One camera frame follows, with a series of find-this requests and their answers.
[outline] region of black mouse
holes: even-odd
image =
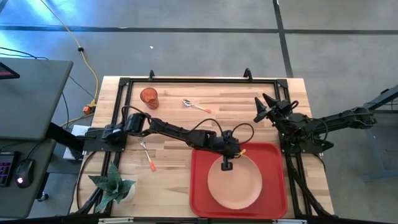
[[[26,188],[33,182],[33,163],[33,159],[24,159],[19,162],[15,170],[18,187]]]

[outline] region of wooden table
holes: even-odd
[[[98,106],[93,118],[93,127],[103,128],[111,123],[119,78],[104,77]],[[291,100],[300,102],[294,111],[311,117],[304,80],[301,78],[288,78],[287,80]],[[147,87],[155,88],[158,92],[160,106],[157,110],[149,110],[139,98],[140,92]],[[277,130],[271,126],[269,120],[265,119],[257,124],[253,122],[253,118],[256,116],[254,97],[257,96],[262,99],[262,93],[275,97],[274,89],[270,84],[135,83],[132,89],[131,105],[150,113],[155,118],[160,118],[176,126],[182,126],[185,129],[193,128],[194,125],[205,118],[217,119],[224,130],[233,129],[239,123],[250,123],[256,130],[252,141],[272,142],[278,146]],[[125,96],[126,91],[122,96],[122,104]],[[211,109],[212,114],[184,107],[183,98]],[[200,127],[219,133],[214,122],[203,123]],[[251,135],[251,130],[242,126],[237,129],[234,135],[244,141]],[[121,156],[119,170],[122,178],[137,181],[137,194],[128,203],[114,203],[111,215],[114,217],[196,217],[189,206],[192,148],[184,142],[159,134],[146,137],[146,141],[149,154],[157,170],[156,172],[151,171],[138,139],[129,136],[126,150]],[[80,205],[84,204],[96,188],[88,175],[100,175],[103,157],[104,152],[97,152],[88,162],[82,174]],[[325,210],[333,213],[322,163],[314,155],[303,154],[303,164],[309,189]],[[294,213],[285,161],[284,174],[289,203],[285,218],[293,218]],[[298,186],[296,188],[300,208],[304,212],[302,193]],[[74,199],[71,212],[76,210],[76,199]]]

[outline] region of metal spoon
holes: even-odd
[[[204,108],[202,108],[202,107],[200,107],[200,106],[197,106],[197,105],[193,105],[193,104],[191,103],[191,101],[189,101],[189,100],[187,100],[187,99],[183,99],[183,100],[182,100],[182,103],[184,103],[184,105],[187,106],[187,107],[192,106],[192,107],[197,108],[197,109],[199,109],[199,110],[206,111],[207,113],[211,113],[211,110],[209,110],[209,109],[204,109]]]

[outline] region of floor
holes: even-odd
[[[249,67],[255,77],[304,78],[314,117],[361,106],[398,83],[395,0],[46,2],[76,31],[100,80],[151,69],[156,75],[240,77]],[[0,1],[0,40],[2,47],[72,60],[71,76],[93,94],[94,77],[76,44],[40,1]],[[70,117],[81,116],[90,96],[70,81],[64,94]],[[377,118],[383,158],[394,168],[398,118]],[[60,101],[53,122],[65,120]],[[398,222],[398,178],[363,181],[377,171],[364,132],[345,129],[328,140],[335,143],[324,156],[335,213]],[[50,199],[36,203],[30,217],[67,214],[75,182],[75,175],[52,174],[45,189]]]

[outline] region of plastic cup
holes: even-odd
[[[141,91],[139,95],[142,102],[144,102],[147,107],[151,110],[157,109],[159,107],[159,100],[157,99],[157,92],[154,88],[146,88]]]

